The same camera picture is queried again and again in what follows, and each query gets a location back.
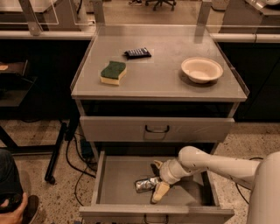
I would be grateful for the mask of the person hand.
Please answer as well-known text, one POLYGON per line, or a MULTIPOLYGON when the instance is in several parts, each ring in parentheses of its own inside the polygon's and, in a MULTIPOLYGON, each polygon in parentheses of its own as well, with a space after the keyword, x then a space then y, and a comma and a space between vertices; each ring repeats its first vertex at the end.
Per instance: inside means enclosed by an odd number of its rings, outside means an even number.
POLYGON ((0 214, 0 224, 22 224, 25 208, 28 204, 27 193, 24 192, 19 207, 10 213, 0 214))

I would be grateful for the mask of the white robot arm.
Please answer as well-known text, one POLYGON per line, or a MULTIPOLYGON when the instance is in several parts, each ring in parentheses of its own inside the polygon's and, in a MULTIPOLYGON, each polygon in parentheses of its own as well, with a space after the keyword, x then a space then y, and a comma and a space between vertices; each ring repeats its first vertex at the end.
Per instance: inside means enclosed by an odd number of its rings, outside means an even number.
POLYGON ((178 156, 165 162, 156 161, 161 181, 151 201, 159 202, 170 186, 182 178, 210 171, 251 191, 246 224, 280 222, 280 152, 262 161, 222 157, 205 153, 193 146, 182 148, 178 156))

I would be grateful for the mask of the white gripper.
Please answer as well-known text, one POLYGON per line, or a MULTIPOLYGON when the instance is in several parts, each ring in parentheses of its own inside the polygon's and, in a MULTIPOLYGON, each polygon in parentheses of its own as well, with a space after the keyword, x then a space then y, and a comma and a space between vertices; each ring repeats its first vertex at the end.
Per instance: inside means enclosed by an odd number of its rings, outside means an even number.
POLYGON ((155 160, 154 165, 159 169, 159 177, 163 180, 157 183, 151 202, 157 204, 170 190, 170 185, 179 182, 189 172, 182 166, 177 158, 165 162, 155 160))

